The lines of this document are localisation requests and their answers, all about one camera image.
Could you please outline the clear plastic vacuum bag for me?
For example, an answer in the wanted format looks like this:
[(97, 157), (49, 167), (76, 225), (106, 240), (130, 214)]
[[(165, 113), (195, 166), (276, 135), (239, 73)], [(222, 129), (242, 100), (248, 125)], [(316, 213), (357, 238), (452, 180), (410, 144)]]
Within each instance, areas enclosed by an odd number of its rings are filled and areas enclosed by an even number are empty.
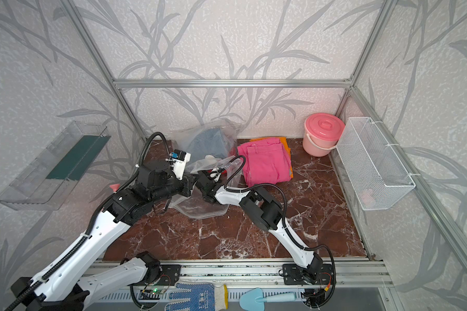
[(199, 178), (209, 177), (213, 186), (222, 186), (228, 178), (231, 178), (229, 186), (235, 187), (239, 184), (241, 173), (235, 172), (243, 163), (242, 159), (236, 158), (237, 136), (242, 127), (241, 123), (218, 119), (171, 132), (173, 148), (191, 154), (185, 166), (185, 173), (190, 174), (197, 182), (190, 197), (174, 196), (170, 208), (196, 220), (226, 214), (229, 205), (217, 203), (213, 196), (204, 197), (201, 190), (206, 184), (200, 182)]

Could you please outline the blue towel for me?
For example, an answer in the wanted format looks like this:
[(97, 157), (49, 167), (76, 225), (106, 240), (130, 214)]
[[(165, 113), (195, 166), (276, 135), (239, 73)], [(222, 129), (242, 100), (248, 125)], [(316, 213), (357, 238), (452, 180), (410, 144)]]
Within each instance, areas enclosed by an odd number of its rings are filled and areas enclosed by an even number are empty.
[(204, 159), (206, 156), (227, 158), (229, 150), (223, 132), (220, 128), (211, 128), (197, 134), (185, 151), (191, 154), (191, 162)]

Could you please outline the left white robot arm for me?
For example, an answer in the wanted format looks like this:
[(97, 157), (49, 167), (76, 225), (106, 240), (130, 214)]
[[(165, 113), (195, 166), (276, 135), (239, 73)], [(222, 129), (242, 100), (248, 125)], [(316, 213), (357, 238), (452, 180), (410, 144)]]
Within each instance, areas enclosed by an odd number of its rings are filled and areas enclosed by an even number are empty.
[(144, 162), (156, 137), (167, 142), (161, 132), (154, 132), (145, 141), (133, 175), (96, 208), (79, 238), (41, 272), (22, 277), (12, 285), (15, 300), (8, 310), (20, 304), (58, 306), (71, 294), (75, 304), (82, 306), (89, 291), (82, 290), (78, 282), (98, 256), (156, 204), (178, 194), (191, 195), (194, 178), (185, 174), (189, 153), (167, 151), (165, 160)]

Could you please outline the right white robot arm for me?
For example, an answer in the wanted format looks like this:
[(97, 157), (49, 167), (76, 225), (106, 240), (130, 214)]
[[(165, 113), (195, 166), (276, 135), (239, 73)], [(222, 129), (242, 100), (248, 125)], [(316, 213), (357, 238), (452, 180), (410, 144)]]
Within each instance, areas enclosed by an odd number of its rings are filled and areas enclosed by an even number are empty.
[(325, 272), (324, 261), (318, 254), (322, 248), (330, 257), (333, 257), (332, 252), (324, 244), (313, 248), (306, 246), (295, 233), (286, 218), (287, 198), (283, 190), (270, 183), (244, 189), (230, 188), (221, 184), (218, 176), (216, 172), (198, 172), (196, 186), (205, 201), (241, 207), (254, 225), (275, 236), (300, 272), (297, 281), (312, 285), (324, 281), (328, 286), (335, 285), (334, 262), (330, 264), (331, 271)]

